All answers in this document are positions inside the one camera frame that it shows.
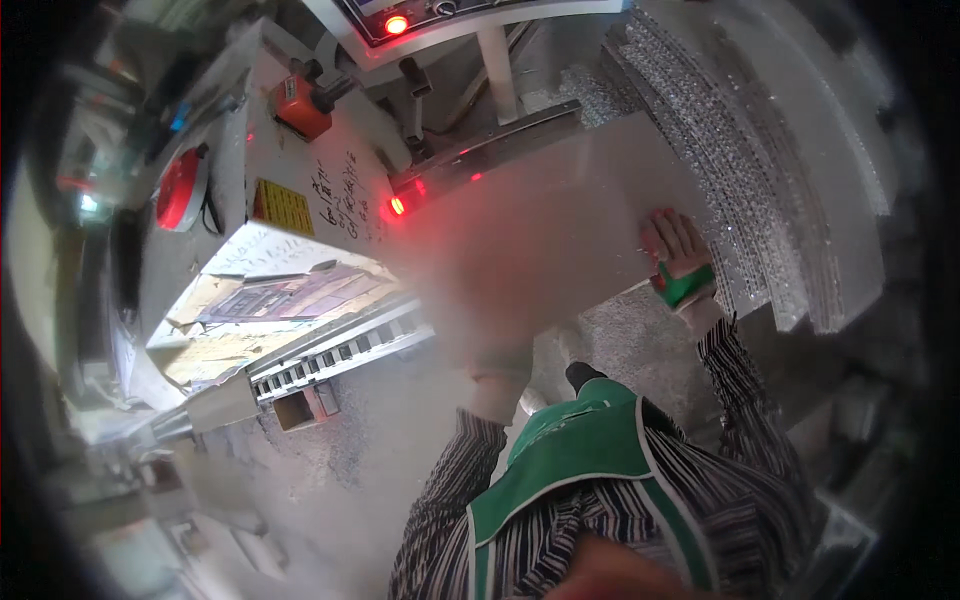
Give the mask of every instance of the knob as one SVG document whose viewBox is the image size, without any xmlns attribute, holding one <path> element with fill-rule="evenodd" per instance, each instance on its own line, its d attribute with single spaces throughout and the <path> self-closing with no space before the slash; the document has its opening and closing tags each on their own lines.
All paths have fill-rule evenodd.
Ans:
<svg viewBox="0 0 960 600">
<path fill-rule="evenodd" d="M 453 0 L 434 0 L 432 8 L 437 16 L 453 16 L 457 11 L 457 3 Z"/>
</svg>

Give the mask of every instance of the yellow warning label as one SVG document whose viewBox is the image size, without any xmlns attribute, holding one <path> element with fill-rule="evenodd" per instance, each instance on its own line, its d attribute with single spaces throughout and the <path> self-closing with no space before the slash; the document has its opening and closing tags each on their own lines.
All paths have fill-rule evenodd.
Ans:
<svg viewBox="0 0 960 600">
<path fill-rule="evenodd" d="M 253 218 L 297 233 L 314 234 L 306 196 L 272 181 L 256 181 Z"/>
</svg>

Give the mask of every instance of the white pipe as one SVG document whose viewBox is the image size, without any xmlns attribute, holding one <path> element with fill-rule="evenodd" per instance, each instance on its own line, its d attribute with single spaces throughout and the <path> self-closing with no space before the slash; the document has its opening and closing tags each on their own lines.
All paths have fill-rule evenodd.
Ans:
<svg viewBox="0 0 960 600">
<path fill-rule="evenodd" d="M 518 118 L 516 112 L 516 94 L 514 93 L 514 74 L 510 70 L 510 48 L 507 46 L 507 34 L 502 25 L 496 25 L 477 32 L 480 54 L 487 68 L 487 79 L 493 103 L 496 104 L 496 120 L 506 125 Z"/>
</svg>

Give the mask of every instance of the red warning light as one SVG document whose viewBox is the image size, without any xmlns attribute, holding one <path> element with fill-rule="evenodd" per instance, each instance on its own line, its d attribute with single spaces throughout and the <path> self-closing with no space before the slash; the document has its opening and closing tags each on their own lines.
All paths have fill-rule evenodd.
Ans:
<svg viewBox="0 0 960 600">
<path fill-rule="evenodd" d="M 387 22 L 384 23 L 383 27 L 387 30 L 388 34 L 391 34 L 392 36 L 399 36 L 403 32 L 407 31 L 407 17 L 400 16 L 399 14 L 392 16 L 387 19 Z"/>
<path fill-rule="evenodd" d="M 394 210 L 394 214 L 397 216 L 403 214 L 403 212 L 406 210 L 406 207 L 403 205 L 403 201 L 401 201 L 397 196 L 393 196 L 390 199 L 390 208 Z"/>
</svg>

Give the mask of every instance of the control panel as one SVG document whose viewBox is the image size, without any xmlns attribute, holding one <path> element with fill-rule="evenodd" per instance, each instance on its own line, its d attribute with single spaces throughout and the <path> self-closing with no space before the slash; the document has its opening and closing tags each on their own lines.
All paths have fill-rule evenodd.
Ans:
<svg viewBox="0 0 960 600">
<path fill-rule="evenodd" d="M 376 47 L 456 15 L 486 11 L 511 2 L 489 0 L 335 0 L 357 32 Z"/>
<path fill-rule="evenodd" d="M 621 12 L 630 0 L 303 0 L 364 70 L 482 29 L 565 14 Z"/>
</svg>

